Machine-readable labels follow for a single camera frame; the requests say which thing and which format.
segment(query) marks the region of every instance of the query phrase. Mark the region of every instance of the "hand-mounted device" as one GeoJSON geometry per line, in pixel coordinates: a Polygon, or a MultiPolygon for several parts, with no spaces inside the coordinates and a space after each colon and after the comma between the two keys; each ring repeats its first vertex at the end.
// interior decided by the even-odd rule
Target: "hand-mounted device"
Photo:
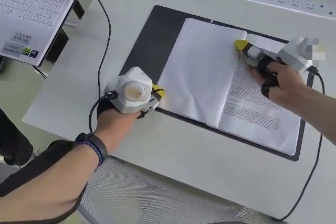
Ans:
{"type": "Polygon", "coordinates": [[[154,111],[164,96],[164,90],[153,85],[151,78],[139,67],[133,67],[125,75],[110,80],[104,92],[110,91],[117,93],[111,102],[120,113],[141,111],[142,117],[154,111]]]}
{"type": "Polygon", "coordinates": [[[267,81],[262,85],[261,92],[267,98],[269,98],[269,90],[279,86],[277,74],[267,68],[271,62],[289,65],[300,75],[307,71],[314,75],[318,73],[318,69],[308,61],[308,58],[312,59],[312,46],[318,46],[317,39],[295,38],[278,53],[258,48],[246,40],[237,40],[235,45],[246,58],[246,63],[257,69],[264,77],[266,76],[267,81]]]}

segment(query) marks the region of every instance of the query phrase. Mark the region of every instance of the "wristband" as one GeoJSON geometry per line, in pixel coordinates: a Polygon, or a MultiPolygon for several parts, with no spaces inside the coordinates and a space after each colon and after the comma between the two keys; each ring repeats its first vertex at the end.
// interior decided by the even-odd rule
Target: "wristband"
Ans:
{"type": "Polygon", "coordinates": [[[107,148],[105,144],[97,136],[93,134],[81,133],[75,140],[78,144],[85,144],[90,146],[99,157],[99,165],[105,161],[108,156],[107,148]]]}

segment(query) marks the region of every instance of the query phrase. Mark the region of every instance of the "hand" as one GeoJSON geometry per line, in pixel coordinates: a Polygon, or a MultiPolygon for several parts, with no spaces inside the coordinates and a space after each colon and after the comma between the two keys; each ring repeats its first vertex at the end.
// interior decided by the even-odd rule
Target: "hand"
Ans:
{"type": "Polygon", "coordinates": [[[106,110],[99,115],[94,134],[105,143],[108,153],[112,153],[126,137],[139,116],[140,112],[121,114],[115,109],[106,110]]]}
{"type": "MultiPolygon", "coordinates": [[[[307,86],[301,76],[290,66],[272,62],[267,68],[278,74],[279,82],[279,87],[270,89],[269,98],[276,104],[287,109],[292,99],[294,99],[293,94],[307,86]]],[[[266,82],[266,79],[264,79],[256,69],[249,66],[248,70],[260,86],[266,82]]]]}

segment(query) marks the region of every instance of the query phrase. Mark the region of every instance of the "human arm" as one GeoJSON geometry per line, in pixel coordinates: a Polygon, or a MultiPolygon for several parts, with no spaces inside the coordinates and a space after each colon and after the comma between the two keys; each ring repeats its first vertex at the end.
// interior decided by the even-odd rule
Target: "human arm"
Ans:
{"type": "MultiPolygon", "coordinates": [[[[138,116],[105,111],[98,118],[95,135],[112,153],[138,116]]],[[[0,198],[0,222],[45,220],[64,214],[74,206],[98,162],[93,149],[77,146],[50,169],[0,198]]]]}
{"type": "MultiPolygon", "coordinates": [[[[306,86],[289,66],[272,62],[268,68],[278,73],[279,82],[269,91],[270,100],[303,118],[336,145],[336,99],[306,86]]],[[[260,86],[265,82],[257,70],[249,71],[260,86]]]]}

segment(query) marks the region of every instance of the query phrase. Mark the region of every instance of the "laptop keyboard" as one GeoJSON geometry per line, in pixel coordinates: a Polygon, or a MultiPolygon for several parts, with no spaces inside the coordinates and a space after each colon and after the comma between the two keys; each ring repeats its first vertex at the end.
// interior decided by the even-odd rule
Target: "laptop keyboard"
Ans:
{"type": "Polygon", "coordinates": [[[0,12],[52,26],[67,0],[0,0],[0,12]]]}

